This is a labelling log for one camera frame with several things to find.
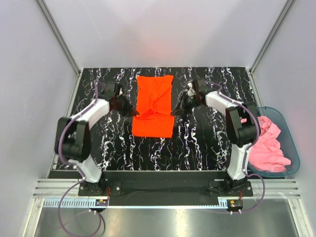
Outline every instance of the white wall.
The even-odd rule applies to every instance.
[[[286,0],[45,0],[79,67],[250,67]]]
[[[316,1],[298,0],[255,71],[264,104],[284,115],[301,159],[296,175],[316,233]]]
[[[0,230],[17,237],[75,74],[34,0],[1,0],[0,34]]]

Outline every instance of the black platform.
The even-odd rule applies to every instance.
[[[105,84],[119,82],[131,104],[136,106],[137,76],[174,75],[172,108],[187,82],[206,78],[223,86],[222,92],[233,99],[255,103],[245,68],[104,68],[84,69],[72,114],[86,107],[93,98],[93,80]],[[141,138],[131,134],[132,119],[110,112],[91,130],[91,155],[103,170],[225,170],[231,144],[226,135],[225,117],[215,109],[195,108],[192,116],[176,117],[173,136]],[[65,170],[57,164],[56,170]],[[70,174],[53,171],[50,177]]]

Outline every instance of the orange cloth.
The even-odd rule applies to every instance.
[[[137,137],[171,138],[174,116],[171,116],[171,83],[173,76],[137,77],[138,99],[132,134]]]

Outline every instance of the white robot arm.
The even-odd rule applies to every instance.
[[[111,110],[118,111],[123,117],[135,116],[138,112],[123,95],[122,86],[118,83],[108,83],[100,94],[96,94],[96,99],[81,112],[58,120],[55,152],[64,164],[77,169],[86,183],[95,184],[94,189],[104,190],[102,171],[90,154],[90,129]]]
[[[186,91],[182,94],[181,101],[172,111],[172,115],[190,114],[192,108],[206,105],[215,108],[226,116],[227,135],[232,142],[232,154],[230,165],[227,169],[229,176],[225,189],[231,190],[243,186],[246,183],[247,166],[250,155],[250,145],[260,133],[257,131],[258,119],[252,103],[240,105],[220,91],[211,91],[204,79],[194,80],[187,84]],[[241,106],[252,113],[248,114]]]

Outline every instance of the plastic basket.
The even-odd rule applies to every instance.
[[[281,177],[285,177],[285,176],[296,173],[298,169],[300,168],[300,159],[297,154],[291,133],[288,130],[288,127],[286,125],[283,115],[279,111],[271,107],[257,107],[256,110],[257,110],[257,116],[268,117],[281,130],[281,133],[277,137],[277,140],[281,144],[281,150],[283,151],[284,157],[291,160],[291,165],[285,166],[286,171],[277,172],[277,173],[257,170],[250,163],[248,164],[248,168],[252,172],[257,173],[261,175],[262,177],[267,177],[267,178],[281,178]]]

